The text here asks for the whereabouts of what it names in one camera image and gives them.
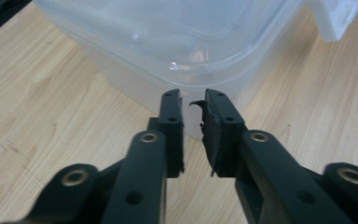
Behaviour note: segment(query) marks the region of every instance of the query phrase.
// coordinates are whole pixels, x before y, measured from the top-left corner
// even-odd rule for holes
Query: light wooden surface
[[[243,116],[314,171],[358,165],[358,15],[341,41],[324,43],[302,13]],[[0,29],[0,222],[26,215],[61,168],[123,158],[151,116],[29,5]],[[233,181],[209,177],[200,141],[187,137],[185,146],[186,173],[169,180],[167,223],[246,223]]]

